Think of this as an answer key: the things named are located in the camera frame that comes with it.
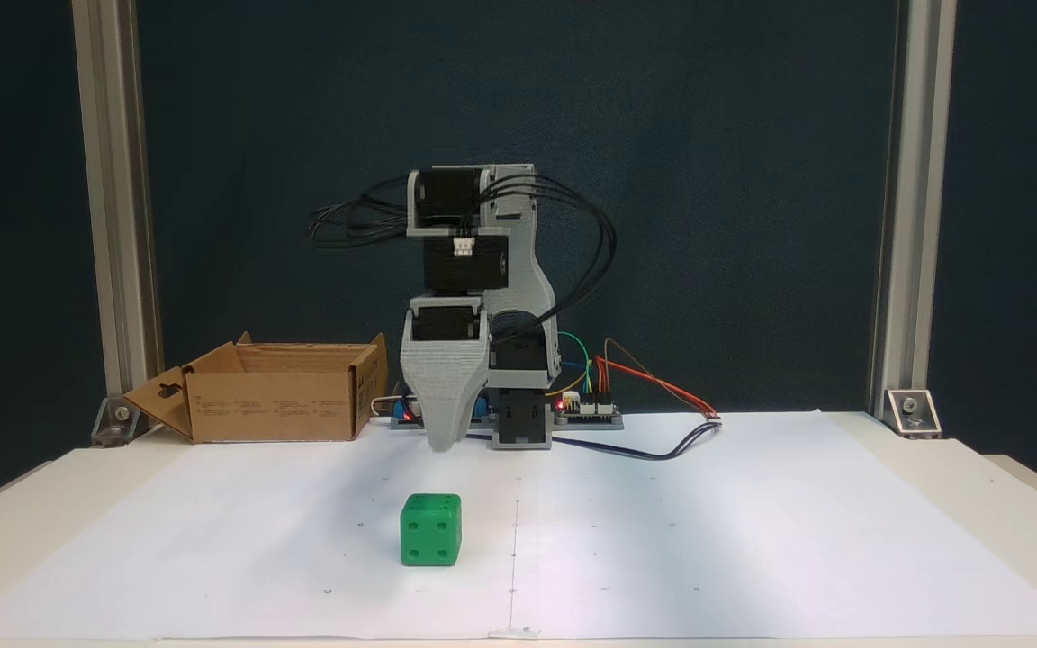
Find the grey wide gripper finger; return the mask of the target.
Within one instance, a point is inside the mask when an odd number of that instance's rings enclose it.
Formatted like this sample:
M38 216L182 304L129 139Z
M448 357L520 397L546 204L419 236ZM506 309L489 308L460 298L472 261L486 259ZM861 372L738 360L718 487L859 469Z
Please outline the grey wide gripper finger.
M443 453L460 442L487 382L489 341L402 341L403 377L421 406L429 447Z

